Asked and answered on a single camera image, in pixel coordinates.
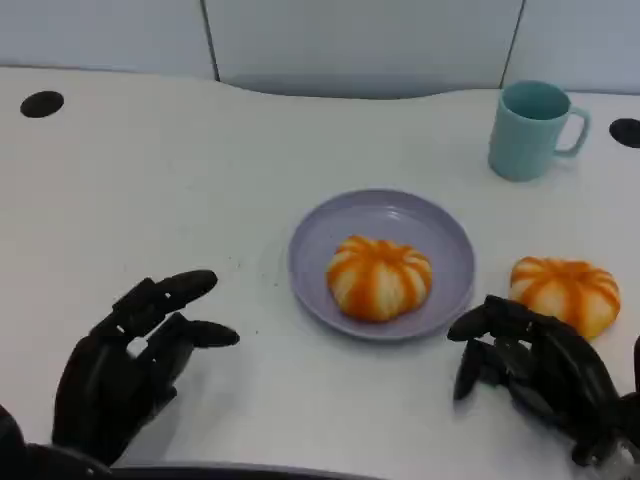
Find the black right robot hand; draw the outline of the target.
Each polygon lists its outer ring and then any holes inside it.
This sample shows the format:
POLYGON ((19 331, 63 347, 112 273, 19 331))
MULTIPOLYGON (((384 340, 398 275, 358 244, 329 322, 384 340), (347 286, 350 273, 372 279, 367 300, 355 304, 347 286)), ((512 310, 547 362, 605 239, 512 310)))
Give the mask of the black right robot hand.
POLYGON ((620 395, 595 349, 572 326, 489 295, 461 315, 447 337, 466 344, 453 398, 483 381, 504 386, 517 405, 574 442, 572 460, 607 459, 616 440, 636 440, 636 394, 620 395))

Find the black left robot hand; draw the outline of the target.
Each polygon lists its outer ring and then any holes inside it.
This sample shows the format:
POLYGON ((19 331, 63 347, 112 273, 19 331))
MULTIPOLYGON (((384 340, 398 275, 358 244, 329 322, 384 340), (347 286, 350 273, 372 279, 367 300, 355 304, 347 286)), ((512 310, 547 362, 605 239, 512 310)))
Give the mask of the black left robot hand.
POLYGON ((145 278, 78 341, 58 384, 53 444, 106 466, 176 397, 175 382, 197 349, 233 346, 238 333, 182 314, 218 278, 193 270, 145 278))

